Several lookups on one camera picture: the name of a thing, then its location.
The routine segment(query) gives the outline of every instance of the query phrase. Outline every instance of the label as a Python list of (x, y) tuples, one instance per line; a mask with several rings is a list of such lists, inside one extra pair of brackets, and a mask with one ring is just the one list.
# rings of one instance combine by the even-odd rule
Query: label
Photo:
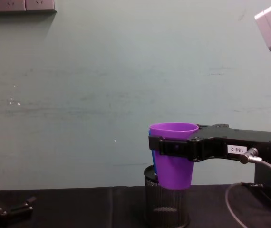
[(227, 153), (244, 154), (247, 151), (248, 149), (246, 148), (246, 146), (227, 145)]

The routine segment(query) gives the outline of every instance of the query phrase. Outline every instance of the gray cable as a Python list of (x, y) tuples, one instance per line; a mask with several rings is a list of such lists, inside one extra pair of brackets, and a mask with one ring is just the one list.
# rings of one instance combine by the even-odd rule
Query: gray cable
[(227, 206), (227, 209), (230, 211), (231, 215), (233, 216), (233, 218), (240, 224), (240, 226), (242, 226), (243, 228), (248, 228), (246, 225), (244, 225), (238, 218), (237, 216), (235, 215), (235, 213), (233, 212), (231, 206), (230, 206), (230, 203), (229, 203), (229, 193), (230, 193), (230, 190), (236, 186), (241, 186), (242, 183), (236, 183), (236, 184), (232, 184), (230, 185), (227, 190), (225, 191), (225, 203), (226, 203), (226, 206)]
[[(259, 162), (256, 162), (256, 163), (259, 163), (259, 164), (263, 164), (267, 167), (269, 167), (271, 169), (271, 164), (268, 164), (267, 162), (265, 161), (259, 161)], [(225, 203), (226, 203), (226, 206), (230, 212), (230, 214), (233, 216), (233, 218), (240, 224), (240, 226), (242, 226), (243, 228), (248, 228), (246, 225), (244, 225), (238, 218), (237, 216), (234, 214), (231, 206), (230, 206), (230, 203), (229, 203), (229, 193), (230, 193), (230, 190), (236, 186), (241, 186), (242, 183), (236, 183), (236, 184), (232, 184), (230, 185), (227, 190), (225, 191)]]

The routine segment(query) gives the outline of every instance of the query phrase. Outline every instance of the metal cylinder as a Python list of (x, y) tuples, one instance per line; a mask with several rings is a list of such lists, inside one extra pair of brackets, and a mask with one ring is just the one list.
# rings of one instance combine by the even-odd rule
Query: metal cylinder
[(147, 167), (145, 175), (145, 218), (151, 228), (184, 228), (190, 219), (187, 210), (187, 190), (169, 190), (161, 187), (154, 166)]

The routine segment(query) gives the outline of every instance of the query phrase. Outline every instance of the cable connector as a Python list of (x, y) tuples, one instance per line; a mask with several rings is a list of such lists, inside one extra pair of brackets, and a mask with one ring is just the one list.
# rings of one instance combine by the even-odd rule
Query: cable connector
[(247, 152), (239, 156), (239, 161), (242, 164), (247, 163), (260, 163), (262, 158), (258, 157), (258, 150), (256, 148), (250, 148)]

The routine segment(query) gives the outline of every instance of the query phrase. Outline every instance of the blue cup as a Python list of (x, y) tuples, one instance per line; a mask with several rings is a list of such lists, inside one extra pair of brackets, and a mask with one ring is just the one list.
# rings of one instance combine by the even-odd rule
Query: blue cup
[(154, 163), (154, 171), (155, 171), (155, 174), (158, 174), (157, 173), (157, 170), (156, 170), (156, 164), (155, 164), (155, 151), (151, 150), (151, 154), (153, 156), (153, 163)]

